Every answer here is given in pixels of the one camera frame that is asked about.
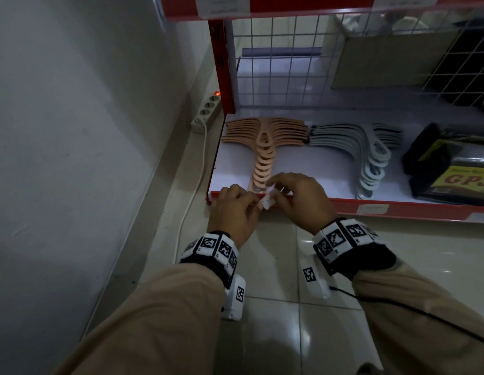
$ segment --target stack of hangers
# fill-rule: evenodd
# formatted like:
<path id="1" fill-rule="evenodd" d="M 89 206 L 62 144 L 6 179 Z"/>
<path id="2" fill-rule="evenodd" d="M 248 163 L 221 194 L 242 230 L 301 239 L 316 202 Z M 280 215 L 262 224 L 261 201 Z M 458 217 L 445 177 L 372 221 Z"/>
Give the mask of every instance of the stack of hangers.
<path id="1" fill-rule="evenodd" d="M 242 143 L 254 150 L 256 159 L 248 187 L 249 191 L 254 191 L 254 186 L 260 190 L 266 188 L 265 182 L 271 177 L 276 147 L 284 144 L 303 146 L 307 137 L 308 127 L 303 121 L 258 117 L 227 122 L 226 134 L 221 141 Z"/>
<path id="2" fill-rule="evenodd" d="M 309 133 L 311 146 L 330 146 L 347 151 L 360 163 L 356 198 L 371 199 L 385 173 L 391 158 L 389 148 L 399 148 L 401 129 L 383 123 L 357 125 L 331 123 L 312 126 Z"/>

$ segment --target black wrist strap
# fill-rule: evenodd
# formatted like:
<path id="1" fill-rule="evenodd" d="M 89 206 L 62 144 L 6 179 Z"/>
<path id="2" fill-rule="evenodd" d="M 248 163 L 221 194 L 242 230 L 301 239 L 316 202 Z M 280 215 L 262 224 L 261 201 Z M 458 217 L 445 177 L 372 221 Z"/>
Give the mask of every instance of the black wrist strap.
<path id="1" fill-rule="evenodd" d="M 338 272 L 352 280 L 360 270 L 385 270 L 396 262 L 384 240 L 354 219 L 333 220 L 313 241 L 313 248 L 329 275 Z"/>
<path id="2" fill-rule="evenodd" d="M 212 270 L 229 290 L 235 268 L 238 250 L 230 235 L 221 231 L 206 233 L 190 243 L 180 258 L 180 263 L 197 263 Z"/>

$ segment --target tiled floor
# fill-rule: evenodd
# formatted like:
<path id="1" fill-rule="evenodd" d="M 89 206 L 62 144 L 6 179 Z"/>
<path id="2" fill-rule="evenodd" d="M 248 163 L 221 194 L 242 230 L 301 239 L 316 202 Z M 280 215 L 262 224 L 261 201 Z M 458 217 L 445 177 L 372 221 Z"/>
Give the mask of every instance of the tiled floor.
<path id="1" fill-rule="evenodd" d="M 206 176 L 184 223 L 180 250 L 207 227 L 205 190 L 221 125 L 219 118 L 209 132 Z M 179 220 L 200 168 L 202 139 L 190 137 L 140 282 L 173 262 Z M 386 238 L 408 264 L 484 316 L 483 225 L 359 219 Z M 247 282 L 243 317 L 222 322 L 215 373 L 353 374 L 365 361 L 380 366 L 359 304 L 342 295 L 316 299 L 298 276 L 298 258 L 309 239 L 278 211 L 261 216 L 241 248 L 237 267 Z M 352 290 L 338 274 L 329 283 Z"/>

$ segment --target peach plastic hanger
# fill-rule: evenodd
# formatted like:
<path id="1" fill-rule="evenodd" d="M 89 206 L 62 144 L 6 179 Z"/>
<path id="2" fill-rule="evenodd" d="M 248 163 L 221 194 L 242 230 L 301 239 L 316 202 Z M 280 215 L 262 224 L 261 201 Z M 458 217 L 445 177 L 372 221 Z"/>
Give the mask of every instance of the peach plastic hanger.
<path id="1" fill-rule="evenodd" d="M 254 186 L 264 190 L 271 177 L 271 166 L 276 147 L 282 145 L 303 146 L 308 138 L 308 127 L 303 121 L 290 118 L 245 118 L 226 123 L 226 135 L 222 142 L 241 143 L 249 146 L 256 156 L 249 191 Z"/>

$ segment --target electrical outlet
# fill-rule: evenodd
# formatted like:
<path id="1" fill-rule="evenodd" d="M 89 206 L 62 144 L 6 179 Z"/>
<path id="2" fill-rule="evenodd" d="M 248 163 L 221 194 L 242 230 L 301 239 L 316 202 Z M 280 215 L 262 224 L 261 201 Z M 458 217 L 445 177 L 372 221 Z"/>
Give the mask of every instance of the electrical outlet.
<path id="1" fill-rule="evenodd" d="M 202 102 L 197 115 L 191 122 L 191 130 L 195 133 L 203 134 L 204 127 L 202 125 L 206 125 L 209 130 L 220 110 L 221 96 L 219 91 L 216 91 Z"/>

